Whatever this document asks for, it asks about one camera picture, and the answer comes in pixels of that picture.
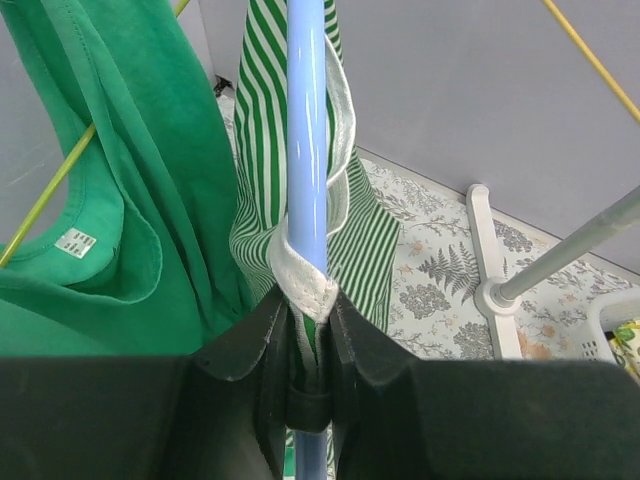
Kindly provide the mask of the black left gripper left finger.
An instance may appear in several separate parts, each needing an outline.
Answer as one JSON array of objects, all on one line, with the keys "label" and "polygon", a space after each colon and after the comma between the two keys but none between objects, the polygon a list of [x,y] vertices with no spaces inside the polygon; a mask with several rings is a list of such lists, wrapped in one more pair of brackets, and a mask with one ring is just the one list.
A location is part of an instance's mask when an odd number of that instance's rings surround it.
[{"label": "black left gripper left finger", "polygon": [[287,307],[272,289],[190,355],[1,362],[5,479],[279,479]]}]

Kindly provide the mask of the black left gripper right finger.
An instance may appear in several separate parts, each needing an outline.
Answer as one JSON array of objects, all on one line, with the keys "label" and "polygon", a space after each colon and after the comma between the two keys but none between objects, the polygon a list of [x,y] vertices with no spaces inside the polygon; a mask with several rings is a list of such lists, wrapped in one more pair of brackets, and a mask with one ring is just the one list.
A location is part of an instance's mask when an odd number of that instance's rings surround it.
[{"label": "black left gripper right finger", "polygon": [[340,479],[635,479],[639,388],[602,361],[422,360],[330,316]]}]

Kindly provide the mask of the green white striped tank top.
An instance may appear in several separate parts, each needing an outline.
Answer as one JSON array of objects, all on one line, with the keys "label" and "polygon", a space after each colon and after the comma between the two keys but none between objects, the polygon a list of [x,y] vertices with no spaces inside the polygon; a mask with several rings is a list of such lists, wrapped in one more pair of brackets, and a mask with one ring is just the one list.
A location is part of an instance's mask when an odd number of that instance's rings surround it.
[{"label": "green white striped tank top", "polygon": [[399,232],[357,153],[333,2],[249,3],[234,129],[231,251],[256,300],[280,288],[302,385],[314,387],[325,365],[320,339],[339,297],[386,327]]}]

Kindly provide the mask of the blue plastic hanger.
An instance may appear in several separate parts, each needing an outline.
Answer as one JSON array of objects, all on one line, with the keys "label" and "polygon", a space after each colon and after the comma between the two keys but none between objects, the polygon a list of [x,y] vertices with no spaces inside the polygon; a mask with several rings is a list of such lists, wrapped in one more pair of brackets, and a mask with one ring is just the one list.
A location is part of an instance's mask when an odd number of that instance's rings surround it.
[{"label": "blue plastic hanger", "polygon": [[[324,2],[287,3],[288,240],[322,273],[327,270],[326,77]],[[299,371],[316,387],[317,327],[290,304]],[[295,478],[327,479],[327,435],[294,430]]]}]

